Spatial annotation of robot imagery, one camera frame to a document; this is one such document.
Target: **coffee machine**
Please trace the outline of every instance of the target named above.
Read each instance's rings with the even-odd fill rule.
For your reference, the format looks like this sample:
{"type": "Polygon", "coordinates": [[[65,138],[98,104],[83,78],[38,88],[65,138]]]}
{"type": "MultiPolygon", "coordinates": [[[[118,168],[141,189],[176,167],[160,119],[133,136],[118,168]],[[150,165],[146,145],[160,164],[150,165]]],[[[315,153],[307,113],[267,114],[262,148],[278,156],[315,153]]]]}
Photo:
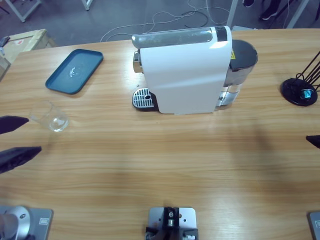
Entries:
{"type": "Polygon", "coordinates": [[[232,104],[258,61],[255,48],[227,26],[135,34],[133,69],[147,88],[132,104],[163,114],[212,113],[232,104]]]}

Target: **metal mounting plate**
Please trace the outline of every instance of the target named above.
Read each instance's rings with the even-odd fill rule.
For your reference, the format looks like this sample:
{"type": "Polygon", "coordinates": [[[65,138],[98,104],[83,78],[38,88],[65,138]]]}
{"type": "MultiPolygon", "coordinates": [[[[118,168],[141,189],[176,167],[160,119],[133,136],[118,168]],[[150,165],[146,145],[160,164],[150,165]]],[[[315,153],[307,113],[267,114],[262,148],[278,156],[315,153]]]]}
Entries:
{"type": "MultiPolygon", "coordinates": [[[[196,211],[192,207],[179,207],[179,226],[182,229],[196,229],[196,211]]],[[[149,210],[148,227],[161,229],[164,218],[164,207],[152,207],[149,210]]]]}

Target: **clear plastic cup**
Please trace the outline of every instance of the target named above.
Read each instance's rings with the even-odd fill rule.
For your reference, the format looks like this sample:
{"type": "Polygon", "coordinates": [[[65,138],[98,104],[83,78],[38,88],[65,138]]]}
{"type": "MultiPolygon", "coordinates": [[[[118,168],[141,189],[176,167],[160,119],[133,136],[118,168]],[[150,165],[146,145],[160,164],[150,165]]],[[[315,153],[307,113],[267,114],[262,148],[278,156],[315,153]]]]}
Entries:
{"type": "Polygon", "coordinates": [[[54,132],[61,132],[69,124],[67,115],[50,101],[34,104],[30,118],[54,132]]]}

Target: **plastic tray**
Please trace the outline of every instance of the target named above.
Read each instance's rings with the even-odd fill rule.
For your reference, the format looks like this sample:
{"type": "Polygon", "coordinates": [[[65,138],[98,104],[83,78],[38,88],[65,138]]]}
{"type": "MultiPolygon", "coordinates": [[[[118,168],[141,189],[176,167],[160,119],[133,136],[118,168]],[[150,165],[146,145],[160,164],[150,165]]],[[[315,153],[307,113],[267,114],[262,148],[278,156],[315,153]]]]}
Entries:
{"type": "Polygon", "coordinates": [[[60,64],[45,82],[48,89],[76,94],[86,84],[104,56],[99,51],[76,49],[60,64]]]}

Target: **table leg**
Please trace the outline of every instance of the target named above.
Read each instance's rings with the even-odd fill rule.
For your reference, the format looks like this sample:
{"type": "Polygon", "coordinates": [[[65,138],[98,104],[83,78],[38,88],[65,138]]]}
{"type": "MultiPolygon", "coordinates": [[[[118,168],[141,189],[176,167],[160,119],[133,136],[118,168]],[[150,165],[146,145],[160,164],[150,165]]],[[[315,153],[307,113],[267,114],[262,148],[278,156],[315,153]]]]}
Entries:
{"type": "Polygon", "coordinates": [[[232,3],[231,3],[231,8],[230,8],[230,13],[229,13],[229,16],[228,16],[228,20],[226,22],[226,25],[231,28],[231,24],[232,24],[232,21],[234,20],[234,16],[235,16],[235,11],[236,11],[236,8],[237,8],[237,4],[238,4],[238,0],[232,0],[232,3]]]}
{"type": "Polygon", "coordinates": [[[93,0],[82,0],[83,6],[85,10],[89,10],[90,5],[92,4],[93,0]]]}
{"type": "Polygon", "coordinates": [[[287,29],[293,29],[296,22],[298,21],[300,15],[302,14],[302,12],[304,11],[304,9],[306,8],[306,5],[308,4],[309,0],[302,0],[298,9],[296,10],[296,12],[294,13],[293,17],[291,18],[288,26],[286,27],[287,29]]]}
{"type": "Polygon", "coordinates": [[[36,9],[37,6],[41,4],[41,0],[36,0],[36,3],[26,12],[25,15],[21,15],[21,13],[17,10],[15,5],[11,2],[11,0],[5,0],[5,2],[9,5],[15,15],[21,20],[21,22],[25,22],[26,18],[36,9]]]}

